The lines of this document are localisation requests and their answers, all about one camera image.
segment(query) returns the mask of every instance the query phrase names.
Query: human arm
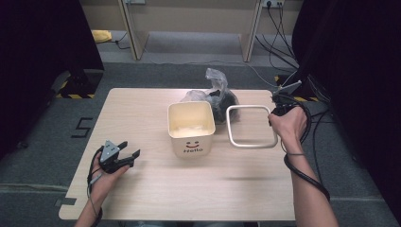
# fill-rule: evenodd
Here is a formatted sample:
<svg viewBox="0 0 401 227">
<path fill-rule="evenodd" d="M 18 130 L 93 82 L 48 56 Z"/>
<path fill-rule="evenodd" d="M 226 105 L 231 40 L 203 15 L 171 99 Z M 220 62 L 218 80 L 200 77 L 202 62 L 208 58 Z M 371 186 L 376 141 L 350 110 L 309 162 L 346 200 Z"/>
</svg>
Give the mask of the human arm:
<svg viewBox="0 0 401 227">
<path fill-rule="evenodd" d="M 79 215 L 79 218 L 75 224 L 76 227 L 88 227 L 92 226 L 95 222 L 97 215 L 99 214 L 102 203 L 106 200 L 107 195 L 113 189 L 118 178 L 123 175 L 130 167 L 123 166 L 116 172 L 108 174 L 104 172 L 99 165 L 99 158 L 101 153 L 95 157 L 92 171 L 96 171 L 93 174 L 92 179 L 95 179 L 100 174 L 101 176 L 92 185 L 92 192 L 90 198 L 86 201 L 86 204 Z"/>
<path fill-rule="evenodd" d="M 269 115 L 274 131 L 281 137 L 288 152 L 289 162 L 305 175 L 318 181 L 308 160 L 303 155 L 300 138 L 306 127 L 302 108 L 295 107 L 283 116 Z M 332 207 L 324 193 L 291 171 L 294 211 L 297 226 L 339 226 Z"/>
</svg>

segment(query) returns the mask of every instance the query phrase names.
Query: plastic bag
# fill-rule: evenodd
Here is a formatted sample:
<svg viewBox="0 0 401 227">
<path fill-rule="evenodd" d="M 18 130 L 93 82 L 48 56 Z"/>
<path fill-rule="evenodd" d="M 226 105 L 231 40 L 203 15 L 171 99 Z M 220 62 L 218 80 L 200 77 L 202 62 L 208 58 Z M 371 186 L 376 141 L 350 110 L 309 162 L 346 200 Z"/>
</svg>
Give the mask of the plastic bag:
<svg viewBox="0 0 401 227">
<path fill-rule="evenodd" d="M 228 89 L 228 81 L 224 73 L 219 70 L 208 68 L 206 78 L 212 82 L 212 88 L 207 91 L 192 90 L 186 93 L 182 101 L 208 101 L 212 106 L 215 124 L 226 122 L 226 111 L 232 105 L 238 104 L 238 99 Z M 238 110 L 230 111 L 230 119 L 236 120 L 239 116 Z"/>
</svg>

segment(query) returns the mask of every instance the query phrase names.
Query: yellow object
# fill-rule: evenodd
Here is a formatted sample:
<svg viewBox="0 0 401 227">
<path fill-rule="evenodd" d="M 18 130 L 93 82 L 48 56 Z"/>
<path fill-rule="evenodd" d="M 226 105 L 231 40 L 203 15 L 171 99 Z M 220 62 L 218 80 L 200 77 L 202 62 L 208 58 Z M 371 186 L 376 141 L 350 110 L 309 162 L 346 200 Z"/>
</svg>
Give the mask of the yellow object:
<svg viewBox="0 0 401 227">
<path fill-rule="evenodd" d="M 108 30 L 92 30 L 92 35 L 97 44 L 108 42 L 112 39 L 112 32 Z"/>
</svg>

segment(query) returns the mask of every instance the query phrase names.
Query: smiley face print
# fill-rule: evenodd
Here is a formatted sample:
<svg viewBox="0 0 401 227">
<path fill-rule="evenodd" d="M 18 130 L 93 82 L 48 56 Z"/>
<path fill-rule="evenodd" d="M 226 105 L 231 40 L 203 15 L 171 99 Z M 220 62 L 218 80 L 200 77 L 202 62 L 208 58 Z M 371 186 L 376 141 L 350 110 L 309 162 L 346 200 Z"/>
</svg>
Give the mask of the smiley face print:
<svg viewBox="0 0 401 227">
<path fill-rule="evenodd" d="M 193 144 L 191 144 L 191 142 L 186 142 L 186 147 L 187 148 L 197 148 L 200 146 L 200 142 L 199 141 L 195 141 Z"/>
</svg>

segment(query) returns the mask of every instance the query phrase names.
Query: bucket handle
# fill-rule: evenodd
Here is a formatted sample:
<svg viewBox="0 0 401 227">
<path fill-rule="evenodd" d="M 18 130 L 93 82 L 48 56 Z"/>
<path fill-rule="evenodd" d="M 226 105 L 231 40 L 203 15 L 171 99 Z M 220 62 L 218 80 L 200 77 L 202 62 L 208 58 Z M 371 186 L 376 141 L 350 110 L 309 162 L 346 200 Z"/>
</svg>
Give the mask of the bucket handle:
<svg viewBox="0 0 401 227">
<path fill-rule="evenodd" d="M 247 145 L 247 144 L 238 144 L 233 139 L 233 133 L 231 132 L 231 119 L 230 119 L 230 111 L 233 109 L 244 109 L 244 108 L 256 108 L 256 109 L 264 109 L 270 114 L 270 109 L 267 106 L 263 105 L 233 105 L 227 109 L 226 118 L 227 118 L 227 130 L 228 136 L 230 138 L 230 143 L 237 148 L 274 148 L 278 142 L 277 134 L 273 131 L 273 139 L 274 141 L 271 144 L 260 144 L 260 145 Z"/>
</svg>

